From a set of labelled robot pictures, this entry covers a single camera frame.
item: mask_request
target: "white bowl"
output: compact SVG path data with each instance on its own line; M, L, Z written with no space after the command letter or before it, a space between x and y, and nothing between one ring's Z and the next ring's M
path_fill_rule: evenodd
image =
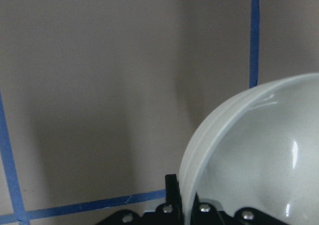
M192 136L179 170L185 224L197 192L229 215L259 209L291 225L319 221L319 74L244 91Z

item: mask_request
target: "glossy white surface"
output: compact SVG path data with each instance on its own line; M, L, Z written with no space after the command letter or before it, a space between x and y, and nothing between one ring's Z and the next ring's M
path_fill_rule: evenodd
M318 88L319 74L267 83L203 121L179 173L187 223L197 191L230 215L250 206L292 225L317 224Z

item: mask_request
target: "screw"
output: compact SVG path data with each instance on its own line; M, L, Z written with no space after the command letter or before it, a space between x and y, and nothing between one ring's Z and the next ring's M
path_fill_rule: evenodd
M241 216L243 217L244 220L253 220L254 219L254 214L251 211L243 211L241 213Z
M163 207L163 212L164 212L165 214L170 214L171 212L173 212L173 206L170 205L170 204L165 205L165 206Z
M199 210L202 212L202 213L208 213L210 211L211 207L209 204L201 204L199 205Z
M125 214L122 218L122 222L123 223L130 223L131 221L133 221L133 214Z

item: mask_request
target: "silver screw head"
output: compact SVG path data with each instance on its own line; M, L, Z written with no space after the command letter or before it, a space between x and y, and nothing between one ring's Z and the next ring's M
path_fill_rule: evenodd
M130 223L131 221L133 221L133 214L125 214L122 218L122 222L123 223Z
M170 205L170 204L165 205L165 206L163 207L163 212L164 212L165 214L170 214L171 212L173 212L173 206Z
M201 204L199 205L199 210L202 212L202 213L208 213L210 211L211 207L209 204Z
M254 214L251 211L243 211L241 216L244 220L253 220Z

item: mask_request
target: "metal bolt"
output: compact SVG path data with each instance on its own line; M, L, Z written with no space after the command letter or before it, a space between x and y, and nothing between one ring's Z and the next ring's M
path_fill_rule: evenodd
M253 220L254 214L251 211L243 211L241 216L244 220Z
M165 205L164 207L163 207L163 212L165 213L165 214L170 214L171 212L173 212L173 206L172 205Z
M201 204L199 205L199 210L202 212L202 213L208 213L210 211L211 207L209 204Z
M125 214L122 218L122 222L123 223L130 223L131 221L133 221L133 214Z

